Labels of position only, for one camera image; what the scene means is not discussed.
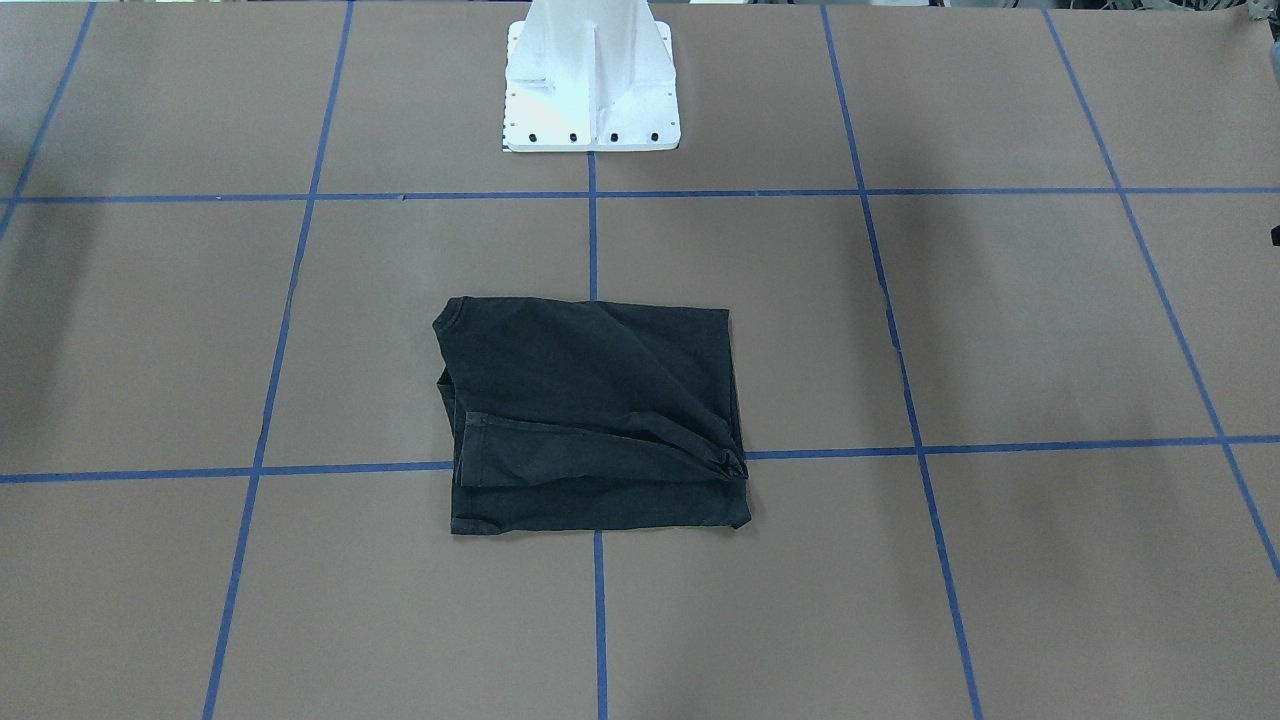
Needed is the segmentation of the black graphic t-shirt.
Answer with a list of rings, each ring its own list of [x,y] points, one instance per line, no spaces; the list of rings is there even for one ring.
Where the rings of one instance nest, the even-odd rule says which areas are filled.
[[[453,534],[750,523],[728,310],[453,297],[431,328]]]

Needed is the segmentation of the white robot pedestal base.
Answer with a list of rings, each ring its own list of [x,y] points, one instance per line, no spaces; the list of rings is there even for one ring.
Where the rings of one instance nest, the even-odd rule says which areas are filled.
[[[532,1],[506,36],[507,152],[681,143],[671,27],[648,1]]]

